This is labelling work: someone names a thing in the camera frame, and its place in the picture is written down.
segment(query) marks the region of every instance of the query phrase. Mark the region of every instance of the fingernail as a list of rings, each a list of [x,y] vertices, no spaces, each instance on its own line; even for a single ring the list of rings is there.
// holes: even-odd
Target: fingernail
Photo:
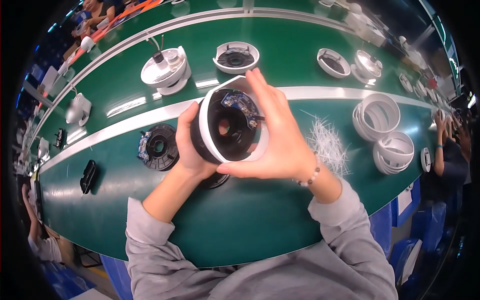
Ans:
[[[222,164],[216,168],[216,171],[221,174],[226,174],[228,172],[228,168]]]

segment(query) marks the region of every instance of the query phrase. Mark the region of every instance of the blue circuit board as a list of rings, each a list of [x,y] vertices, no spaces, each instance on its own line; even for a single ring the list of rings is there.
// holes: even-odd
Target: blue circuit board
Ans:
[[[147,141],[150,135],[150,131],[145,132],[145,135],[142,135],[138,142],[138,157],[143,161],[148,161],[150,159],[150,156],[147,153]]]
[[[247,124],[250,129],[257,127],[257,121],[263,119],[253,100],[242,91],[233,90],[227,93],[225,97],[223,97],[222,105],[241,110],[247,118]]]

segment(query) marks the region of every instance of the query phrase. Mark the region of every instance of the gray sweatshirt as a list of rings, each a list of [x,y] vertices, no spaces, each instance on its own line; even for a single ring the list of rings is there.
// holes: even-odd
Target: gray sweatshirt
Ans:
[[[197,269],[168,238],[175,229],[129,198],[126,252],[134,299],[398,299],[393,268],[370,233],[367,212],[343,179],[332,204],[308,211],[323,240],[242,265]]]

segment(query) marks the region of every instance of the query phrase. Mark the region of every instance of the beaded bracelet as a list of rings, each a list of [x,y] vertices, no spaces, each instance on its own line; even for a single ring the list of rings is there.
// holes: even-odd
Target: beaded bracelet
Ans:
[[[315,167],[315,172],[313,173],[313,176],[307,182],[297,181],[297,183],[300,186],[307,187],[310,184],[312,184],[313,181],[315,180],[315,178],[317,178],[318,173],[320,172],[320,164],[322,163],[322,159],[320,158],[320,155],[318,155],[318,152],[314,151],[313,153],[315,154],[315,158],[317,160],[317,166]]]

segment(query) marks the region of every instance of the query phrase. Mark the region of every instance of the gray sleeve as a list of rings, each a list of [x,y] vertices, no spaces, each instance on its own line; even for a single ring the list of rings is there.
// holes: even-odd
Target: gray sleeve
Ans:
[[[202,299],[226,274],[200,271],[168,238],[175,229],[153,218],[142,203],[128,199],[128,274],[134,299]]]
[[[323,238],[346,264],[384,291],[385,299],[398,299],[395,274],[380,245],[370,233],[367,211],[344,179],[342,194],[332,204],[312,199],[308,210],[320,222]]]

